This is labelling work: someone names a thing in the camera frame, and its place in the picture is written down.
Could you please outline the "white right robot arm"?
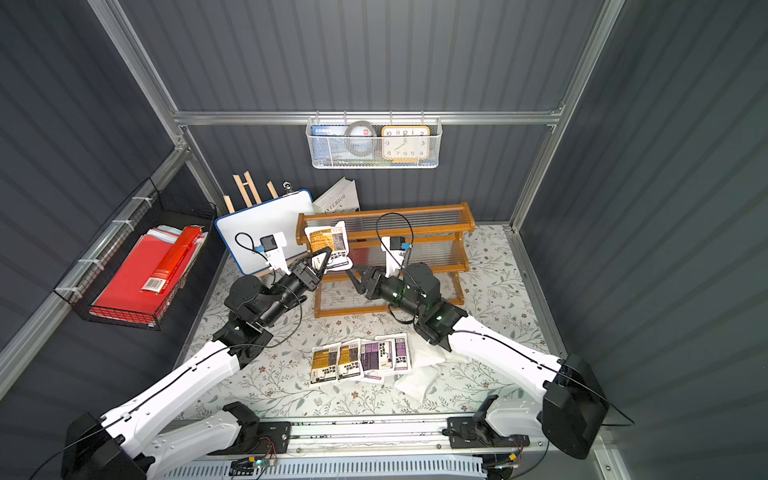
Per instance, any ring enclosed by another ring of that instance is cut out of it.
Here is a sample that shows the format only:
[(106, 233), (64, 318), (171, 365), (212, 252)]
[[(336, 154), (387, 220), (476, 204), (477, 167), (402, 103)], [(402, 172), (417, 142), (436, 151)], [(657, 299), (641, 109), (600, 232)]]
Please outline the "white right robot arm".
[(482, 324), (441, 294), (430, 267), (416, 263), (401, 278), (380, 267), (347, 272), (358, 294), (383, 300), (413, 320), (429, 344), (464, 355), (510, 379), (538, 406), (534, 423), (561, 452), (585, 459), (607, 416), (610, 402), (589, 363), (571, 353), (562, 359), (528, 348)]

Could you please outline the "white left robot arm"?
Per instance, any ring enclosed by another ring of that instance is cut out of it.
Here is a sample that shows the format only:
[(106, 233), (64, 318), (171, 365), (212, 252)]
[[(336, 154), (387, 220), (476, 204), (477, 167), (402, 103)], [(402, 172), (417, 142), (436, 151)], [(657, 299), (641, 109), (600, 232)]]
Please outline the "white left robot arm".
[(322, 281), (328, 247), (293, 262), (287, 274), (265, 285), (243, 276), (225, 299), (227, 322), (189, 360), (144, 392), (100, 417), (84, 414), (67, 429), (64, 479), (156, 479), (208, 453), (258, 444), (258, 416), (241, 402), (173, 431), (166, 429), (187, 407), (243, 370), (271, 344), (273, 326)]

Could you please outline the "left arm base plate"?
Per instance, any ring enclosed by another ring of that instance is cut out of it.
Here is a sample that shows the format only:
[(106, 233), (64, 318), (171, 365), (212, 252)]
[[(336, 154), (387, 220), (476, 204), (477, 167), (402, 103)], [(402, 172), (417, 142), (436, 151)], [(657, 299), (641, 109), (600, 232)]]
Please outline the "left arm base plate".
[(277, 455), (287, 452), (292, 428), (290, 422), (263, 421), (239, 401), (226, 404), (222, 411), (234, 416), (240, 431), (226, 448), (214, 450), (210, 455)]

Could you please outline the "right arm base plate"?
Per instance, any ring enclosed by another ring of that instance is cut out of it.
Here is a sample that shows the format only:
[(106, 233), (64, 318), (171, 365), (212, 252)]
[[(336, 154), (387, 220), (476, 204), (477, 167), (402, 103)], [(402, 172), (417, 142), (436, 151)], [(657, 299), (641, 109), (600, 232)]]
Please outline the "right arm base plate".
[(447, 427), (442, 429), (441, 434), (448, 438), (453, 449), (481, 447), (521, 449), (530, 445), (530, 438), (527, 435), (503, 436), (491, 428), (486, 416), (489, 408), (497, 399), (497, 395), (489, 395), (471, 417), (450, 417), (447, 419)]

